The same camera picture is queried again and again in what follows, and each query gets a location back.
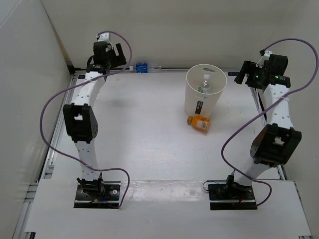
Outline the blue label plastic bottle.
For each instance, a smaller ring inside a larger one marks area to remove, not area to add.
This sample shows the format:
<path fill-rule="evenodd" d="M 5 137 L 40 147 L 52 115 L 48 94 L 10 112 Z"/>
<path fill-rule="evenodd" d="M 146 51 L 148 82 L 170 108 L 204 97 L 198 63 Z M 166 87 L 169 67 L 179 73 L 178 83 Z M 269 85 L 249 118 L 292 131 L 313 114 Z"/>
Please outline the blue label plastic bottle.
<path fill-rule="evenodd" d="M 157 73 L 161 71 L 161 65 L 152 65 L 147 63 L 137 63 L 136 65 L 130 66 L 131 72 L 146 74 L 146 73 Z"/>

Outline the small green label water bottle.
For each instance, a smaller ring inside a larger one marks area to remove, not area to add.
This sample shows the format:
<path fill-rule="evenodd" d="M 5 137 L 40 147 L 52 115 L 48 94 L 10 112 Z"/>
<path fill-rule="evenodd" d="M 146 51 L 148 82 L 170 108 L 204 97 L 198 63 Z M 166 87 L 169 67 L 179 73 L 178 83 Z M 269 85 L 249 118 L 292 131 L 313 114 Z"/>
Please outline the small green label water bottle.
<path fill-rule="evenodd" d="M 198 86 L 197 91 L 203 94 L 212 94 L 213 93 L 213 86 L 210 83 L 210 75 L 204 74 L 203 75 L 203 82 Z"/>

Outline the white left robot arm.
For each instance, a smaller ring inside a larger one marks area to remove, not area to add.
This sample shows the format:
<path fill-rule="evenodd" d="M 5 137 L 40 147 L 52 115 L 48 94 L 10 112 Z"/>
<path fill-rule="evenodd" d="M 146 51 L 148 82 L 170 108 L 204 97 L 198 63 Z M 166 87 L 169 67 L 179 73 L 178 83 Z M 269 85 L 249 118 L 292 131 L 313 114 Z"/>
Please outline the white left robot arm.
<path fill-rule="evenodd" d="M 104 85 L 112 68 L 126 65 L 121 44 L 112 47 L 105 41 L 93 45 L 94 54 L 87 61 L 84 85 L 70 104 L 63 106 L 66 132 L 74 142 L 81 161 L 82 177 L 78 178 L 81 190 L 93 199 L 104 196 L 105 187 L 102 173 L 97 171 L 95 138 L 98 122 L 93 112 L 97 94 Z"/>

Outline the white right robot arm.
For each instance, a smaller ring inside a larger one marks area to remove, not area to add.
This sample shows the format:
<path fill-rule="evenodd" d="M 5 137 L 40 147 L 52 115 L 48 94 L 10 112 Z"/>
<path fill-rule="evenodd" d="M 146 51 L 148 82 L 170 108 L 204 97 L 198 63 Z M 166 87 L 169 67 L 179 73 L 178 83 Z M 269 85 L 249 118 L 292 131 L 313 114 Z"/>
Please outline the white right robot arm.
<path fill-rule="evenodd" d="M 227 178 L 224 194 L 229 199 L 247 191 L 264 171 L 286 164 L 302 139 L 301 132 L 294 129 L 284 97 L 291 87 L 290 78 L 284 75 L 287 65 L 286 56 L 267 50 L 257 63 L 245 61 L 235 78 L 237 84 L 262 90 L 264 108 L 269 111 L 265 127 L 252 142 L 250 158 Z"/>

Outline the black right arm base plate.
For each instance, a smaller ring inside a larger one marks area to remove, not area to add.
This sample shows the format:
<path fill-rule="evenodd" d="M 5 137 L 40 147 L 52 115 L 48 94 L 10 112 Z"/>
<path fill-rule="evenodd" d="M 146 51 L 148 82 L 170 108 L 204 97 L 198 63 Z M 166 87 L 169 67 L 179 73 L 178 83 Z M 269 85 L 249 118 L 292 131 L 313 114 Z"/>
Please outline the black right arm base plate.
<path fill-rule="evenodd" d="M 256 210 L 252 187 L 247 191 L 227 188 L 225 184 L 208 184 L 211 211 Z"/>

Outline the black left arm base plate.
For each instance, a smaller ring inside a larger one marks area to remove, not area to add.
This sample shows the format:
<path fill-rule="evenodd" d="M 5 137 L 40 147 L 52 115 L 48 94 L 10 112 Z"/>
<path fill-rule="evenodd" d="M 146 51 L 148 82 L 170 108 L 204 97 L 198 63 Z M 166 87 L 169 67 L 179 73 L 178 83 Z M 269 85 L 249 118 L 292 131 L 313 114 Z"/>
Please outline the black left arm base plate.
<path fill-rule="evenodd" d="M 98 193 L 87 193 L 80 184 L 74 199 L 77 209 L 117 209 L 120 202 L 120 181 L 104 182 L 104 188 Z"/>

